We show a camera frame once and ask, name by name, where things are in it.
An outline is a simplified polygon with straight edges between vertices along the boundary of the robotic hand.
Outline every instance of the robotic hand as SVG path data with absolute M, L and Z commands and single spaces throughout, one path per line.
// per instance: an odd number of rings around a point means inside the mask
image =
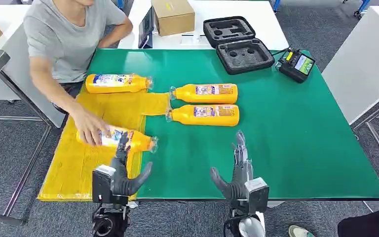
M 266 210 L 269 187 L 262 178 L 252 178 L 252 163 L 242 131 L 236 133 L 236 140 L 231 182 L 226 182 L 217 168 L 210 168 L 211 179 L 232 205 L 232 218 L 225 222 L 223 236 L 226 237 L 227 228 L 234 237 L 265 237 L 265 230 L 255 214 Z
M 149 162 L 135 179 L 127 177 L 127 132 L 123 133 L 110 166 L 100 165 L 92 172 L 92 199 L 100 204 L 92 214 L 94 237 L 123 237 L 128 227 L 128 196 L 135 194 L 152 171 Z

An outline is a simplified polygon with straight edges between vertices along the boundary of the orange juice bottle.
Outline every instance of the orange juice bottle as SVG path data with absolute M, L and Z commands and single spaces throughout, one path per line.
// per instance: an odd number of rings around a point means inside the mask
M 130 150 L 137 152 L 149 151 L 152 153 L 155 153 L 157 150 L 157 137 L 149 137 L 136 130 L 115 126 L 110 126 L 109 131 L 111 136 L 100 134 L 103 146 L 117 147 L 122 134 L 128 132 L 128 142 L 126 147 L 130 146 Z M 76 137 L 81 141 L 79 133 L 76 134 Z
M 89 93 L 137 92 L 152 89 L 153 79 L 136 74 L 90 74 L 86 77 Z
M 184 105 L 166 113 L 167 121 L 182 124 L 235 126 L 239 123 L 237 105 Z
M 237 100 L 237 86 L 235 84 L 187 84 L 179 88 L 172 86 L 170 98 L 193 103 L 233 104 Z

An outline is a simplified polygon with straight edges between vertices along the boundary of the person's arm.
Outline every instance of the person's arm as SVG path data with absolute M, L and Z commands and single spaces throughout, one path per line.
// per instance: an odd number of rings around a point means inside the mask
M 100 145 L 99 132 L 109 134 L 108 125 L 76 102 L 52 77 L 51 68 L 49 59 L 41 56 L 30 57 L 30 74 L 33 84 L 49 101 L 72 116 L 82 141 L 91 145 Z
M 133 24 L 131 24 L 131 21 L 128 19 L 128 17 L 125 17 L 122 24 L 116 25 L 111 33 L 109 33 L 104 38 L 102 38 L 101 41 L 99 41 L 98 47 L 109 47 L 111 44 L 118 42 L 124 37 L 126 37 L 132 29 Z
M 106 18 L 107 25 L 116 25 L 111 33 L 103 37 L 99 48 L 106 48 L 126 37 L 133 29 L 130 19 L 111 0 L 100 0 L 101 14 Z

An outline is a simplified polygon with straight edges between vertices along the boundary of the bottle label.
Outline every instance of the bottle label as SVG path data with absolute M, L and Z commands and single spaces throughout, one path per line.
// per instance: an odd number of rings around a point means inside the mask
M 195 117 L 214 117 L 216 111 L 211 106 L 194 106 Z
M 234 116 L 234 106 L 216 106 L 216 114 L 218 116 Z
M 233 106 L 195 106 L 194 117 L 234 116 Z
M 230 84 L 197 85 L 195 87 L 195 94 L 197 95 L 232 94 L 232 88 Z
M 93 83 L 96 86 L 124 86 L 125 84 L 131 84 L 132 81 L 133 75 L 96 74 Z
M 131 138 L 133 136 L 133 131 L 127 131 L 127 130 L 121 130 L 118 128 L 112 128 L 110 127 L 110 136 L 103 135 L 100 132 L 101 136 L 101 143 L 103 146 L 107 147 L 117 147 L 118 144 L 120 143 L 120 139 L 123 135 L 124 132 L 128 132 L 127 137 L 128 137 L 128 142 L 126 143 L 126 147 L 131 145 Z

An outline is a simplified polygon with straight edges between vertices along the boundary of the open carrying case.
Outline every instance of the open carrying case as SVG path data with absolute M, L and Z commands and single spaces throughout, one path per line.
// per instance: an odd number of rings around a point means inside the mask
M 271 52 L 255 38 L 254 29 L 241 16 L 205 20 L 203 30 L 230 75 L 269 68 L 275 62 Z

